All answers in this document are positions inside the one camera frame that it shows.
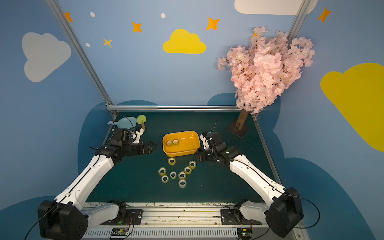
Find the transparent tape roll three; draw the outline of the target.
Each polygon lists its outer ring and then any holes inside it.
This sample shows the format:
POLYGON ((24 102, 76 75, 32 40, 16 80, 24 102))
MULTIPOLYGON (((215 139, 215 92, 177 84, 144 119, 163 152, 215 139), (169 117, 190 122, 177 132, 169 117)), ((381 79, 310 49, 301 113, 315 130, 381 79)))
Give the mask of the transparent tape roll three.
POLYGON ((195 161, 190 161, 189 162, 189 167, 193 170, 193 169, 195 169, 196 168, 196 162, 195 161))

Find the transparent tape roll four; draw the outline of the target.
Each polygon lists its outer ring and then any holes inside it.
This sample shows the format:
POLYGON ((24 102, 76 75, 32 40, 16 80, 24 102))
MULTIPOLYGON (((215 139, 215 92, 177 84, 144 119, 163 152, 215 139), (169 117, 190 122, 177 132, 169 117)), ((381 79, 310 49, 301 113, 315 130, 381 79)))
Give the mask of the transparent tape roll four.
POLYGON ((184 168, 184 172, 185 172, 187 175, 189 175, 189 174, 192 173, 192 169, 191 169, 190 167, 185 167, 185 168, 184 168))

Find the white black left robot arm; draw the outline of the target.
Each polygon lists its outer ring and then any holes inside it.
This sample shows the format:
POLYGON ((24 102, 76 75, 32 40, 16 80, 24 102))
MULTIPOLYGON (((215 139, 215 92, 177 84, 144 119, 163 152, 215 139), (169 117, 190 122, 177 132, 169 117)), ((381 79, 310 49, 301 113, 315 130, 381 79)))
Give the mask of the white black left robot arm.
POLYGON ((122 203, 107 203, 84 211, 89 195, 101 179, 124 157, 141 156, 157 149, 152 141, 138 144, 103 145, 97 149, 89 165, 52 201, 38 207, 40 235, 50 240, 80 240, 87 230, 107 221, 128 219, 122 203))

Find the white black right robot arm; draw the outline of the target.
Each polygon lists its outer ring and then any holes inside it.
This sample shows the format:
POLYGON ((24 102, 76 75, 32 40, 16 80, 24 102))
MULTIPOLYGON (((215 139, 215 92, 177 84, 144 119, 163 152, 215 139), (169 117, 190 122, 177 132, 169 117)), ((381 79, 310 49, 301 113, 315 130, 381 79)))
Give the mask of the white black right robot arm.
POLYGON ((242 178, 263 199, 264 204, 244 201, 238 208, 242 217, 266 223, 279 237, 284 238, 304 218, 301 196, 294 188, 285 188, 255 167, 235 147, 218 151, 199 148, 195 157, 201 162, 216 162, 242 178))

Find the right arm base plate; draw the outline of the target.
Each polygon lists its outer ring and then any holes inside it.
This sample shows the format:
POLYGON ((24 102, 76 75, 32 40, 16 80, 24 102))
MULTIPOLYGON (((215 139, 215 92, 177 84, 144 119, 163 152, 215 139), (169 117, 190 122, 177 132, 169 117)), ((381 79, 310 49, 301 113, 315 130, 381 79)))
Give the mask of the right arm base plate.
POLYGON ((230 208, 223 208, 220 210, 220 219, 222 225, 261 225, 259 221, 246 220, 239 211, 230 208))

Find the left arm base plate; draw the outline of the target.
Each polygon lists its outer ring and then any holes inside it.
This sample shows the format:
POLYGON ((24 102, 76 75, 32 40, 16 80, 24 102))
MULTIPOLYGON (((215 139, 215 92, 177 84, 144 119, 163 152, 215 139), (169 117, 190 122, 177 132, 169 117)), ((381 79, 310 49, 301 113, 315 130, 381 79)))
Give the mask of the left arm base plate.
POLYGON ((126 209, 118 213, 118 216, 113 220, 108 220, 101 224, 101 226, 140 226, 143 219, 143 210, 141 209, 126 209))

